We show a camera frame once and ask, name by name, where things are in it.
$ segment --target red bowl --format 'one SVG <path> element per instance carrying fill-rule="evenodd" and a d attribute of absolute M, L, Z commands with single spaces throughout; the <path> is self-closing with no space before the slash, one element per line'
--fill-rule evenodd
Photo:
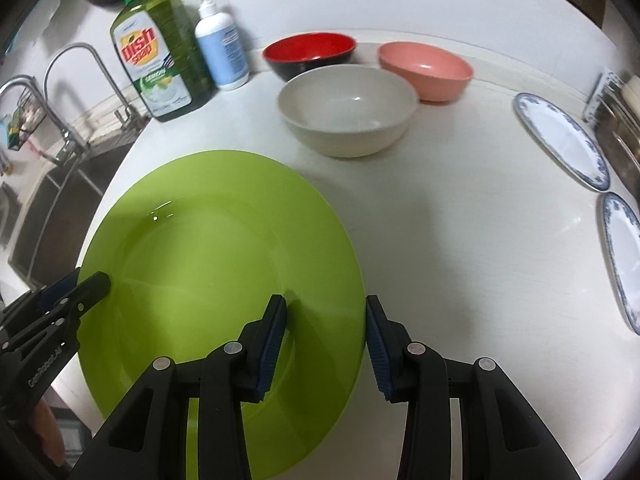
<path fill-rule="evenodd" d="M 334 32 L 308 32 L 271 43 L 262 55 L 284 81 L 321 66 L 345 63 L 356 40 Z"/>

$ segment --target sink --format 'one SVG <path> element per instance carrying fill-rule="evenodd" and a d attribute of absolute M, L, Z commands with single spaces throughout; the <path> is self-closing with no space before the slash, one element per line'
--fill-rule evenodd
<path fill-rule="evenodd" d="M 100 200 L 136 137 L 121 134 L 92 145 L 82 159 L 44 176 L 9 256 L 29 286 L 52 285 L 76 268 Z"/>

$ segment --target green plate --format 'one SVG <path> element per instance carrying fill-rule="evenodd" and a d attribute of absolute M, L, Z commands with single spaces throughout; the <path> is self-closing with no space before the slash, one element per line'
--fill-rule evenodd
<path fill-rule="evenodd" d="M 289 305 L 271 391 L 242 407 L 255 480 L 308 455 L 335 424 L 364 347 L 364 288 L 350 240 L 293 170 L 246 152 L 203 152 L 131 187 L 98 228 L 81 279 L 111 293 L 82 317 L 82 371 L 103 415 L 158 356 L 199 359 L 264 313 Z M 196 402 L 188 478 L 197 478 Z"/>

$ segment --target green dish soap bottle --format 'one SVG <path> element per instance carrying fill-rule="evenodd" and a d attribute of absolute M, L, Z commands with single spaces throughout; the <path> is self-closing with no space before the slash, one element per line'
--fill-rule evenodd
<path fill-rule="evenodd" d="M 124 1 L 111 39 L 153 117 L 165 122 L 200 108 L 214 85 L 181 0 Z"/>

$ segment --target dish soap bottle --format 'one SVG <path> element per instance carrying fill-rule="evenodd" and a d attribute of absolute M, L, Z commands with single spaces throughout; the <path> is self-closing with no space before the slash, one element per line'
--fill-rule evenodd
<path fill-rule="evenodd" d="M 211 0 L 202 0 L 198 13 L 201 20 L 196 25 L 195 35 L 213 81 L 221 90 L 242 86 L 249 79 L 249 65 L 233 17 L 218 12 Z"/>
<path fill-rule="evenodd" d="M 124 0 L 111 38 L 151 114 L 165 122 L 206 103 L 213 81 L 180 0 Z"/>

